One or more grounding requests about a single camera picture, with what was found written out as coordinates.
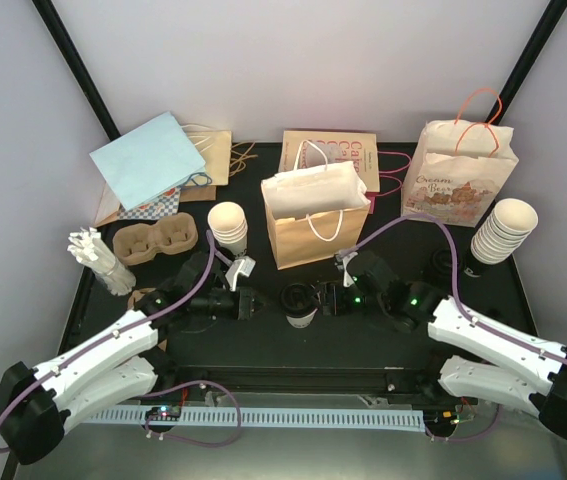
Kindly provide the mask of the kraft bag with white handles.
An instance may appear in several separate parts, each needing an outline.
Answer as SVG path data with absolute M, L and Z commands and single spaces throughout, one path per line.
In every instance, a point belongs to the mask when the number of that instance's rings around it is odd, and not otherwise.
M 261 182 L 268 237 L 279 270 L 325 260 L 356 245 L 371 202 L 351 161 L 301 168 Z

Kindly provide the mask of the single white paper cup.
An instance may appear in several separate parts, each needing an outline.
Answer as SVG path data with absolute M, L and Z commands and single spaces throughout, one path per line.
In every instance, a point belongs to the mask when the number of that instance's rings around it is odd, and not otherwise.
M 286 319 L 292 327 L 297 328 L 297 329 L 303 329 L 303 328 L 306 328 L 307 326 L 309 326 L 311 324 L 316 313 L 317 313 L 317 310 L 313 309 L 309 313 L 306 313 L 306 314 L 303 314 L 303 315 L 287 315 Z

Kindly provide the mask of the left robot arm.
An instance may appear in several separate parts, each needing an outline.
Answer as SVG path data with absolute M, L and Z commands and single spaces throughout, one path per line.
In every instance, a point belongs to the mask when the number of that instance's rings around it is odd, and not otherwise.
M 132 397 L 170 397 L 178 376 L 160 343 L 193 317 L 250 319 L 258 296 L 239 280 L 255 265 L 248 256 L 195 253 L 98 334 L 35 367 L 10 366 L 0 380 L 0 452 L 33 464 L 103 409 Z

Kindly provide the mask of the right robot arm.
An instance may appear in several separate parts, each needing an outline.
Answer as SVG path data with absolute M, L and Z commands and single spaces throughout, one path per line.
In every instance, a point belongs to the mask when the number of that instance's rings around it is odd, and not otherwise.
M 527 335 L 483 315 L 424 282 L 405 282 L 385 260 L 367 251 L 338 252 L 336 290 L 347 305 L 388 318 L 400 332 L 423 327 L 437 342 L 460 348 L 417 379 L 420 396 L 474 397 L 527 413 L 567 440 L 567 346 Z

